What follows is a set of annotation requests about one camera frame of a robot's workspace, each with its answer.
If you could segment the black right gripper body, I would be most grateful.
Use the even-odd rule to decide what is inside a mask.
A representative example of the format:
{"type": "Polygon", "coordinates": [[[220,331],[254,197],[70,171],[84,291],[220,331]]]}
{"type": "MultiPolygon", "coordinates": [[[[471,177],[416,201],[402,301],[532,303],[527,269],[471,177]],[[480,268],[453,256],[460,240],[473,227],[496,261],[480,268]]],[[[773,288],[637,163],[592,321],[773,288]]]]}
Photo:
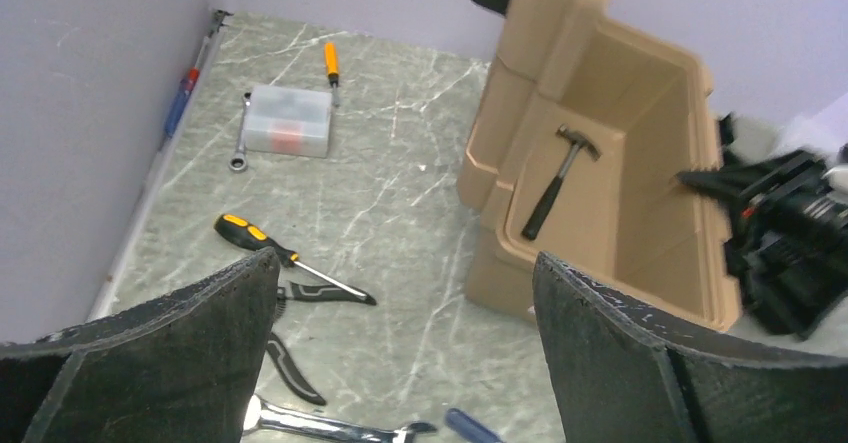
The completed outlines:
{"type": "Polygon", "coordinates": [[[727,272],[770,334],[806,340],[847,296],[847,195],[828,171],[824,158],[797,149],[677,175],[726,210],[727,272]]]}

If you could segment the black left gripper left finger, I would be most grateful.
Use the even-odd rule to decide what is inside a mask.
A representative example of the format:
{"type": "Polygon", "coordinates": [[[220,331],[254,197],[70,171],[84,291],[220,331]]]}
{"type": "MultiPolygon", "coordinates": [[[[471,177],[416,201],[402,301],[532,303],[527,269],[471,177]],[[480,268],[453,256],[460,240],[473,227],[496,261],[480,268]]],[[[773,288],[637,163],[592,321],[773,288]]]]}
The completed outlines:
{"type": "Polygon", "coordinates": [[[271,250],[119,313],[1,347],[5,442],[237,442],[273,323],[271,250]]]}

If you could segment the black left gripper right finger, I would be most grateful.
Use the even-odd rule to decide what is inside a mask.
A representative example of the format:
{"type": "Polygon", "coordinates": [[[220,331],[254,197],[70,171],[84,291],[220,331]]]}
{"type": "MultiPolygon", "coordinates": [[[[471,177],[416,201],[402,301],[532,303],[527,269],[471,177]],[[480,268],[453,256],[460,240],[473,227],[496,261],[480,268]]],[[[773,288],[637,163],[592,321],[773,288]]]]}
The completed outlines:
{"type": "Polygon", "coordinates": [[[541,253],[536,322],[570,442],[843,442],[847,361],[690,323],[541,253]]]}

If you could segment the tan plastic toolbox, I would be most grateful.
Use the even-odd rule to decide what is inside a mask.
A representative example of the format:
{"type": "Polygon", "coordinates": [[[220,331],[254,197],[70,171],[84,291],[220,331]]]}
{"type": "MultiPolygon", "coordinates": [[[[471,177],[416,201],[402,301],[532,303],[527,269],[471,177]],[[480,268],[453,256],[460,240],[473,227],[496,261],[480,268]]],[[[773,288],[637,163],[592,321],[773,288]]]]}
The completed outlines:
{"type": "Polygon", "coordinates": [[[693,52],[606,15],[608,0],[472,0],[504,16],[458,177],[480,214],[468,300],[533,321],[532,273],[548,252],[692,323],[741,316],[721,208],[677,180],[721,162],[711,77],[693,52]],[[571,144],[582,150],[535,241],[521,231],[571,144]]]}

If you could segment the large black-handled hammer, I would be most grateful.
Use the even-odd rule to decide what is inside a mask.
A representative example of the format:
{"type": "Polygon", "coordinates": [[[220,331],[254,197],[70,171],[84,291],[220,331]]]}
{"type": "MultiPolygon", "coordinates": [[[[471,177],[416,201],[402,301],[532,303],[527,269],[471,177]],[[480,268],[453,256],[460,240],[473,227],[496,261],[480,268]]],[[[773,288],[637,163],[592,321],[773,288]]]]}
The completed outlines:
{"type": "Polygon", "coordinates": [[[593,161],[597,161],[602,155],[602,152],[597,148],[594,142],[586,134],[580,131],[572,130],[566,126],[560,126],[557,129],[556,135],[567,140],[571,146],[557,173],[551,179],[547,188],[539,198],[533,212],[521,231],[521,235],[529,241],[535,241],[538,237],[538,234],[557,199],[565,177],[578,154],[584,150],[593,161]]]}

